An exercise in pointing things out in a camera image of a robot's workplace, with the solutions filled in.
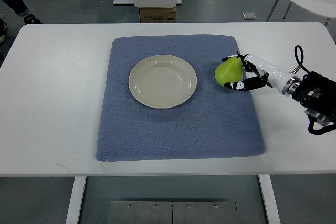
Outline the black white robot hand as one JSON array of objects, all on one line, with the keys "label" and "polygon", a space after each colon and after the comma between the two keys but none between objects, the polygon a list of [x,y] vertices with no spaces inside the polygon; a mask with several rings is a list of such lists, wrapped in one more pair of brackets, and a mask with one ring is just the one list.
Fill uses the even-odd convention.
[{"label": "black white robot hand", "polygon": [[227,63],[232,58],[236,58],[242,63],[242,72],[251,72],[255,76],[237,82],[225,82],[224,87],[226,88],[238,91],[250,91],[269,86],[276,88],[282,95],[289,96],[290,86],[298,80],[298,77],[293,73],[281,72],[270,63],[253,54],[241,55],[236,53],[223,58],[222,62]]}]

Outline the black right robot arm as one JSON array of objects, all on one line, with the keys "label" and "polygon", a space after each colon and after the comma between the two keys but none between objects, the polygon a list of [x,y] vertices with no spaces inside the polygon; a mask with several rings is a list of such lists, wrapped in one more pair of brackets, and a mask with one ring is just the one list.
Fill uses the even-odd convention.
[{"label": "black right robot arm", "polygon": [[290,79],[283,93],[291,96],[304,107],[310,124],[321,127],[335,125],[335,81],[314,71]]}]

